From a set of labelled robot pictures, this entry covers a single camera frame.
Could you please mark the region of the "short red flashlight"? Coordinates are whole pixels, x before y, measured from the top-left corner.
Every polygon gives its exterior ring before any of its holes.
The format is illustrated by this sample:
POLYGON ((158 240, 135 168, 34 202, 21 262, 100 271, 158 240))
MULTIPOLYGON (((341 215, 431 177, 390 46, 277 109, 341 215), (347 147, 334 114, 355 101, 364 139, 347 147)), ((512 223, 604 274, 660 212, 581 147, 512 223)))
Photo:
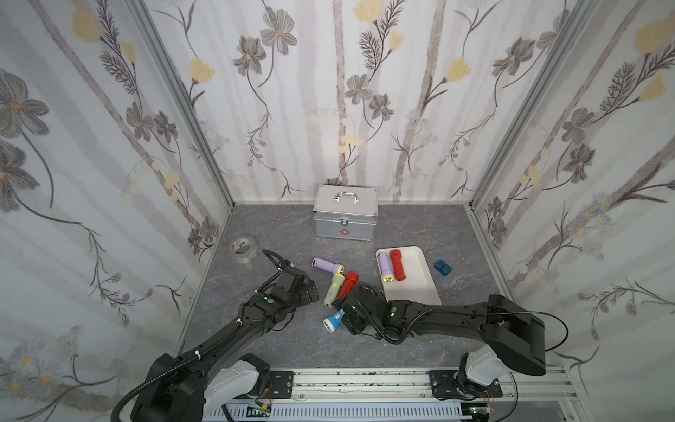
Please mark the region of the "short red flashlight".
POLYGON ((405 281, 407 276, 404 271, 403 255, 399 249, 390 251, 390 261, 397 281, 405 281))

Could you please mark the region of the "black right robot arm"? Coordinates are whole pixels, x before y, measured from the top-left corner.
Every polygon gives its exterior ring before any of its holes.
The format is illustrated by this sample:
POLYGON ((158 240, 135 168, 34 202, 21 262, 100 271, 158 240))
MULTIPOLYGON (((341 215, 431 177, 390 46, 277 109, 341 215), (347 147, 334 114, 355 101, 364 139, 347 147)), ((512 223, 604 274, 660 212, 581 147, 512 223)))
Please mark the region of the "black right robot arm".
POLYGON ((441 335, 481 341, 507 372, 546 374, 545 323, 502 295, 462 306, 388 301, 368 286, 359 286, 334 307, 344 312, 343 325, 353 335, 367 328, 376 339, 400 345, 409 337, 441 335))

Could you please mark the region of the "purple flashlight yellow rim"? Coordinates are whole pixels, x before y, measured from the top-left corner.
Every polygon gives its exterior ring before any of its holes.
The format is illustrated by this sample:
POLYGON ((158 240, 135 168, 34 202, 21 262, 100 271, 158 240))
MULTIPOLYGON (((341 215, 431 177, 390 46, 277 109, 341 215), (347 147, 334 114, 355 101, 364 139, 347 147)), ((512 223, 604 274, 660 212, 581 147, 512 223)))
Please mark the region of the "purple flashlight yellow rim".
POLYGON ((314 268, 330 274, 343 274, 345 270, 345 267, 342 264, 333 263, 329 260, 324 260, 323 258, 318 257, 313 258, 312 265, 314 268))

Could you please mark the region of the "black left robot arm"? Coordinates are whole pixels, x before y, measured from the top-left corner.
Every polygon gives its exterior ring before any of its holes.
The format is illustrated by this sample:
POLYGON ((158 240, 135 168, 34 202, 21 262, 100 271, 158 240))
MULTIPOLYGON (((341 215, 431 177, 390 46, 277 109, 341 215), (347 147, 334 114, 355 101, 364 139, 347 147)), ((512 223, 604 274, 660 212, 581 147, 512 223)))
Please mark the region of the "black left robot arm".
POLYGON ((124 407, 135 401, 133 421, 200 421, 207 410, 207 388, 223 365, 300 307, 318 301, 316 283, 290 266, 277 272, 267 293, 260 288, 240 305, 237 316, 214 336, 177 357, 162 355, 153 362, 143 383, 112 409, 110 420, 120 421, 124 407))

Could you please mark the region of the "white plastic tray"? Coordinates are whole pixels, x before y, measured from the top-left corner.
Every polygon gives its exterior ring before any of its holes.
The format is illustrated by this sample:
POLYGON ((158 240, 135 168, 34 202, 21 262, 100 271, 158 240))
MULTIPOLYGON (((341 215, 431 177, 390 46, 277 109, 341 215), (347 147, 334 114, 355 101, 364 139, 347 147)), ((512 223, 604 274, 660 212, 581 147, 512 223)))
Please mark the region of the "white plastic tray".
POLYGON ((407 278, 405 281, 395 280, 388 283, 383 283, 381 280, 382 291, 387 300, 390 302, 409 300, 427 305, 441 305, 441 298, 432 279, 425 255, 418 246, 379 249, 375 253, 377 265, 377 254, 380 251, 386 251, 390 255, 390 251, 393 249, 399 249, 402 252, 407 278))

